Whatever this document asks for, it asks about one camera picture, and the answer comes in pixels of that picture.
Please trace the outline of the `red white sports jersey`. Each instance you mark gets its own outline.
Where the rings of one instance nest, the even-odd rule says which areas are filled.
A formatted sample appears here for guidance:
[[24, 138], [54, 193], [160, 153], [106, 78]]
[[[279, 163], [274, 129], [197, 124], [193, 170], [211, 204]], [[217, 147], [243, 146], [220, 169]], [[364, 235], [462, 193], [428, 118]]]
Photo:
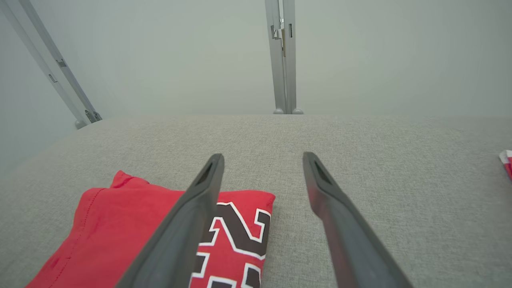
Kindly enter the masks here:
[[[182, 195], [118, 171], [109, 188], [83, 193], [70, 234], [26, 288], [113, 288]], [[190, 288], [260, 288], [275, 199], [219, 194]]]

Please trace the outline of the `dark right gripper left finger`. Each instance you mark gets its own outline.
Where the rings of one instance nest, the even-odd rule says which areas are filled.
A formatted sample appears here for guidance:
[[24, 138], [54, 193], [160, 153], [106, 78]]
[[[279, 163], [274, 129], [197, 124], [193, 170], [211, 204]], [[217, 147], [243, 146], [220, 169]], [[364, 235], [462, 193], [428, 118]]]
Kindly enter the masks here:
[[116, 288], [189, 287], [204, 227], [216, 213], [223, 173], [223, 155], [212, 155]]

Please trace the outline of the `red white striped cloth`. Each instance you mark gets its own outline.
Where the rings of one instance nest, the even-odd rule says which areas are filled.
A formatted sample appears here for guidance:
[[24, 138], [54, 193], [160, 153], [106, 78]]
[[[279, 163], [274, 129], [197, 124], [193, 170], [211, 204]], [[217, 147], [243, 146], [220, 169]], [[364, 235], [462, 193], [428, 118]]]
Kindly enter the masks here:
[[499, 159], [503, 164], [508, 177], [512, 181], [512, 150], [503, 150], [499, 154]]

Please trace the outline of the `slanted grey metal double post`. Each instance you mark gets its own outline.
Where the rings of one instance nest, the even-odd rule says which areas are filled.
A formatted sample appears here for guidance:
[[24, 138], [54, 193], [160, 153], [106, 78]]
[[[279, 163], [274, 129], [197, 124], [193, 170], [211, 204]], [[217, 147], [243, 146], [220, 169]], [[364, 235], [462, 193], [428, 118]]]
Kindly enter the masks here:
[[101, 121], [31, 0], [0, 0], [0, 11], [75, 117], [75, 127], [81, 129]]

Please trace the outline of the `grey metal post with latch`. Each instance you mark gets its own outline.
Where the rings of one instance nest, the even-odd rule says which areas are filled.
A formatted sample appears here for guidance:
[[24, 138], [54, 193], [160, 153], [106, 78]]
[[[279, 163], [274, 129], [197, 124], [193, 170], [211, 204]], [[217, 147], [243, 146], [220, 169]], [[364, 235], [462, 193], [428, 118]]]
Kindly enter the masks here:
[[296, 2], [264, 0], [274, 84], [274, 114], [301, 115], [297, 106]]

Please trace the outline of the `grey fabric sofa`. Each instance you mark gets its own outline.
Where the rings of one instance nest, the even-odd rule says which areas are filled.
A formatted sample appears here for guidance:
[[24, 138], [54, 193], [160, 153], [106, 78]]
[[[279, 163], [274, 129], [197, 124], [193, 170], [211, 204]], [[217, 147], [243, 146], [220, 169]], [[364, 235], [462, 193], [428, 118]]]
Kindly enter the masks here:
[[0, 287], [24, 287], [81, 195], [124, 172], [185, 190], [214, 153], [225, 191], [276, 195], [263, 288], [336, 288], [302, 154], [314, 152], [415, 288], [512, 288], [512, 117], [117, 117], [77, 130], [0, 180]]

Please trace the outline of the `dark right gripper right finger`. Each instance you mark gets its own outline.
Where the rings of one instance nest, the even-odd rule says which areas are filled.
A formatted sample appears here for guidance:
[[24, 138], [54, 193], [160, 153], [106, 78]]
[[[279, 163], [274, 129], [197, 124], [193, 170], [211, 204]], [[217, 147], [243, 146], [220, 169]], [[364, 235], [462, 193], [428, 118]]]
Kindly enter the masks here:
[[310, 206], [325, 230], [338, 288], [413, 288], [321, 160], [305, 152], [302, 166]]

